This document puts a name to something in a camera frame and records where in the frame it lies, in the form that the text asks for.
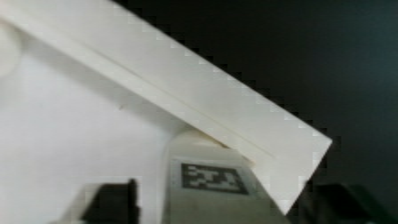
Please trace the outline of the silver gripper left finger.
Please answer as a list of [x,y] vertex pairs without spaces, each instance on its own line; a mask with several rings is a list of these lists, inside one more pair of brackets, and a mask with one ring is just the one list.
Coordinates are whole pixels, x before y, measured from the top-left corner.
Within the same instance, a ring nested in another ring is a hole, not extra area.
[[101,185],[80,220],[83,224],[140,224],[135,180],[122,184]]

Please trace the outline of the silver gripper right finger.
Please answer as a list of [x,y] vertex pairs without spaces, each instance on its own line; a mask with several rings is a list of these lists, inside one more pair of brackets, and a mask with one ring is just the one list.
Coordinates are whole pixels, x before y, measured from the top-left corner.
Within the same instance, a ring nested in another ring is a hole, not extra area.
[[348,184],[316,186],[304,216],[305,224],[398,224],[366,188]]

